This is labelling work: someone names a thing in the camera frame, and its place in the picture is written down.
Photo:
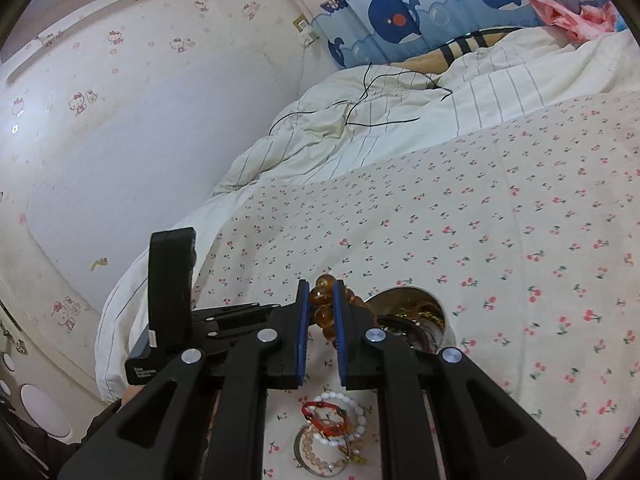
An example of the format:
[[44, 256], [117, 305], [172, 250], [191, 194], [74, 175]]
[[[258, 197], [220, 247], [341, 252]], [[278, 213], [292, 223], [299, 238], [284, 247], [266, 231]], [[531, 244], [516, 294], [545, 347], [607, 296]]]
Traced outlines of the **person left hand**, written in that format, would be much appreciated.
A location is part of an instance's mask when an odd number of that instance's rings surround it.
[[122, 406], [129, 403], [138, 393], [142, 391], [144, 385], [129, 386], [122, 394]]

